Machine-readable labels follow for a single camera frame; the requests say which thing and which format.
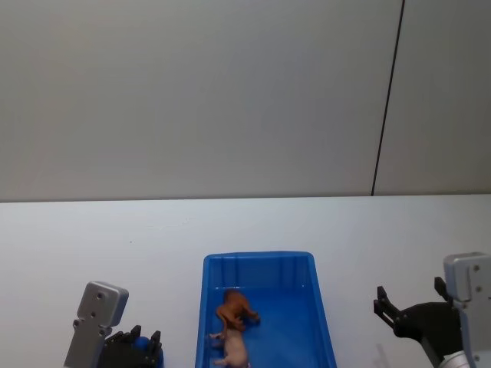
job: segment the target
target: orange toy animal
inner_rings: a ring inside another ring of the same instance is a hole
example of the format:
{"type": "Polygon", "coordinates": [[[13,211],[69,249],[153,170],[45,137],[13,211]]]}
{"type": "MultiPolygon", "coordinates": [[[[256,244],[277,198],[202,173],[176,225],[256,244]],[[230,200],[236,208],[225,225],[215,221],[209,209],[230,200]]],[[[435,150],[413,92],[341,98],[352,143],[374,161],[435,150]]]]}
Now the orange toy animal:
{"type": "Polygon", "coordinates": [[[216,315],[223,322],[223,336],[226,336],[227,324],[243,332],[246,329],[241,319],[243,317],[250,317],[256,321],[260,320],[258,312],[251,310],[247,298],[236,289],[225,291],[223,304],[216,308],[216,315]]]}

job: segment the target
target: toy animal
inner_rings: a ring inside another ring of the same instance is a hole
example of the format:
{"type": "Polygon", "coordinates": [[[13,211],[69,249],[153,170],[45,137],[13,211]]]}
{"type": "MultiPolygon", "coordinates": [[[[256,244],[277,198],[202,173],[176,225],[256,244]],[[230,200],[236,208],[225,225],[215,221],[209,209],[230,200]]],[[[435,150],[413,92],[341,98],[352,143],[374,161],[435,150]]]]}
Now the toy animal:
{"type": "Polygon", "coordinates": [[[230,368],[251,368],[247,355],[246,345],[242,339],[242,332],[233,328],[227,329],[225,333],[211,333],[213,339],[221,339],[225,357],[213,361],[216,366],[229,366],[230,368]]]}
{"type": "Polygon", "coordinates": [[[229,325],[237,331],[243,332],[246,329],[242,322],[243,317],[250,317],[256,321],[260,320],[258,312],[251,310],[247,298],[236,289],[225,291],[223,304],[216,308],[216,315],[223,322],[223,336],[226,336],[229,325]]]}

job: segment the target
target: gray metal bracket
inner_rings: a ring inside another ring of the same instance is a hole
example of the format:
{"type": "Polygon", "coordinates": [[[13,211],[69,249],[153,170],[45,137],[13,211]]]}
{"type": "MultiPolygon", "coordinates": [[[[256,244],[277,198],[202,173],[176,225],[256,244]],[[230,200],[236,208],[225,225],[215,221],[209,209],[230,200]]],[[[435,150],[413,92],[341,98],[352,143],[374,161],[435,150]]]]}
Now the gray metal bracket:
{"type": "Polygon", "coordinates": [[[443,262],[447,293],[460,312],[463,348],[471,368],[491,367],[491,256],[449,255],[443,262]]]}
{"type": "Polygon", "coordinates": [[[97,366],[104,341],[120,323],[128,297],[128,290],[121,287],[98,281],[87,284],[73,323],[75,332],[65,367],[97,366]]]}

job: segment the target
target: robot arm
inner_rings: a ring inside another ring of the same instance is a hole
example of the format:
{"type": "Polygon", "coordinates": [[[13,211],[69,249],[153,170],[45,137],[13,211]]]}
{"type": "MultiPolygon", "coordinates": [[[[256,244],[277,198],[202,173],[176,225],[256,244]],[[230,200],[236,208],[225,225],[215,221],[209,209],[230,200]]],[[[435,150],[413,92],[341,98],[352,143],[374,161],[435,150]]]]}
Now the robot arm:
{"type": "Polygon", "coordinates": [[[141,337],[141,326],[107,338],[120,323],[127,290],[104,282],[89,282],[73,322],[74,336],[64,362],[66,368],[162,368],[160,331],[141,337]]]}
{"type": "Polygon", "coordinates": [[[420,343],[435,367],[490,368],[491,256],[451,255],[444,270],[447,283],[435,278],[434,287],[445,302],[398,310],[379,286],[374,312],[397,337],[420,343]]]}

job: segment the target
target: blue plastic bin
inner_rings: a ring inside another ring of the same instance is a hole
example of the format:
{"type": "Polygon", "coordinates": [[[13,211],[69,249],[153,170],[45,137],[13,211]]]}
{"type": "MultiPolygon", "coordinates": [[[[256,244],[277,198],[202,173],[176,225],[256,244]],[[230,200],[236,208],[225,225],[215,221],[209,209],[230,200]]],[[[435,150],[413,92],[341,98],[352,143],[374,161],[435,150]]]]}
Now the blue plastic bin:
{"type": "Polygon", "coordinates": [[[299,251],[209,255],[203,265],[195,368],[223,357],[208,334],[222,330],[215,315],[227,288],[239,288],[261,323],[243,334],[252,368],[335,368],[314,257],[299,251]]]}

